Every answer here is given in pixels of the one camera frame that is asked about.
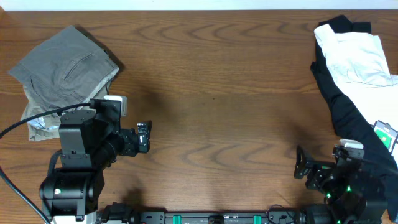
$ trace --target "white backdrop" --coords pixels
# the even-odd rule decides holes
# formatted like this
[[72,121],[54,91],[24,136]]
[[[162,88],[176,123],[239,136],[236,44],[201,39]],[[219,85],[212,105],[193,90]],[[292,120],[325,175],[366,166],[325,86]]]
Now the white backdrop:
[[6,11],[398,9],[398,0],[0,0]]

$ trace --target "green clip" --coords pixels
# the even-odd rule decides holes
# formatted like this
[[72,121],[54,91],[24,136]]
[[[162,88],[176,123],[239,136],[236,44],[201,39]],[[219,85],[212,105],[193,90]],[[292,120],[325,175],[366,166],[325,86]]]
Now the green clip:
[[253,216],[253,224],[261,224],[261,216],[260,215],[255,215]]
[[181,216],[180,215],[173,216],[173,224],[181,224]]

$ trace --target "wooden table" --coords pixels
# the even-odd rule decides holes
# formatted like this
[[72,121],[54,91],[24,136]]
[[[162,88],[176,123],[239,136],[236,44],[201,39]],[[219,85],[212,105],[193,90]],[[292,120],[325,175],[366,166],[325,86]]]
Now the wooden table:
[[[129,98],[122,127],[153,120],[152,149],[119,157],[104,172],[100,207],[265,210],[323,196],[295,180],[300,144],[331,161],[338,141],[309,70],[318,22],[345,14],[371,21],[390,72],[398,73],[396,11],[9,12],[0,21],[0,129],[27,104],[7,71],[32,48],[76,25],[106,46],[122,68],[111,94]],[[0,141],[0,164],[36,204],[59,139],[27,140],[27,128]],[[0,182],[0,223],[41,223]]]

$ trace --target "black cloth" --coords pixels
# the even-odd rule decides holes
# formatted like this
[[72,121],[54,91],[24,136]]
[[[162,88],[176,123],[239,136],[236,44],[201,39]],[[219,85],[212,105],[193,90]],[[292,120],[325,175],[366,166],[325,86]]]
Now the black cloth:
[[[349,21],[345,16],[338,16],[319,25],[329,24],[335,33],[365,32],[371,34],[369,22]],[[383,145],[372,126],[364,119],[354,103],[336,86],[326,65],[322,48],[316,43],[316,62],[311,64],[311,71],[317,81],[319,90],[328,103],[331,120],[336,135],[345,139],[353,139],[364,145],[364,159],[389,166],[396,170],[397,164],[387,147]],[[378,176],[386,187],[386,197],[389,199],[388,211],[392,221],[398,221],[398,177],[385,169],[370,164],[363,165],[373,175]]]

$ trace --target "gray cloth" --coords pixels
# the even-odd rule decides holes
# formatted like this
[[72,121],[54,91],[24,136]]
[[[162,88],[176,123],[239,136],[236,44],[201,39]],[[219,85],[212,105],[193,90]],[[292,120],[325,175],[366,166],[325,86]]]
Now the gray cloth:
[[[104,87],[114,78],[119,67],[105,51],[73,26],[62,30],[36,46],[9,74],[24,85],[29,99],[22,118],[77,103],[102,98]],[[33,141],[58,137],[59,117],[43,118],[41,128],[28,124]]]

